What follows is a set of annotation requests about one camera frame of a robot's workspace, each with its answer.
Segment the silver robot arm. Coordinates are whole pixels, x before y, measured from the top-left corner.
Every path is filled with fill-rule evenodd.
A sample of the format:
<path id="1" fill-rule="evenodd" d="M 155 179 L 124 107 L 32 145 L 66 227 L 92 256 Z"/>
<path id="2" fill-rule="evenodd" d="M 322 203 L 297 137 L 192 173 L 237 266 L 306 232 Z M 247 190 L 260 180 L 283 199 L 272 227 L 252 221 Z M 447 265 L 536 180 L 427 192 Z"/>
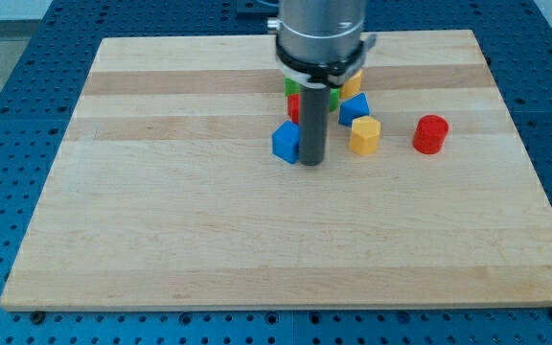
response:
<path id="1" fill-rule="evenodd" d="M 325 157 L 331 92 L 363 66 L 377 36 L 363 37 L 364 0 L 281 0 L 275 59 L 300 84 L 299 161 L 316 166 Z"/>

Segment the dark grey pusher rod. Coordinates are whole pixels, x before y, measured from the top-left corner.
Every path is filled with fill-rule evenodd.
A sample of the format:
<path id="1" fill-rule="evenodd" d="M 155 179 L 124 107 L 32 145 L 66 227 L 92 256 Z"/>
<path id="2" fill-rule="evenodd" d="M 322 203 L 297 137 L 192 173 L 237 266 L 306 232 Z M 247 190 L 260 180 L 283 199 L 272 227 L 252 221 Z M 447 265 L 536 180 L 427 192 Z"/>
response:
<path id="1" fill-rule="evenodd" d="M 302 86 L 299 106 L 299 161 L 316 166 L 325 156 L 330 88 Z"/>

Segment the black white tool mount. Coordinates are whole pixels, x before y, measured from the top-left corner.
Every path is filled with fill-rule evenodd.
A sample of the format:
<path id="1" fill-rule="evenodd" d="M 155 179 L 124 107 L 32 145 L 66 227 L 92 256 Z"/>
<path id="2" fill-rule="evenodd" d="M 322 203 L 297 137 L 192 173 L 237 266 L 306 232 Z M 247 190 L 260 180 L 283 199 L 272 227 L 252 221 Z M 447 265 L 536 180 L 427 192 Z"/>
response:
<path id="1" fill-rule="evenodd" d="M 335 62 L 305 62 L 289 54 L 275 38 L 275 60 L 283 74 L 307 88 L 338 88 L 362 69 L 368 52 L 376 45 L 377 35 L 369 34 L 344 59 Z"/>

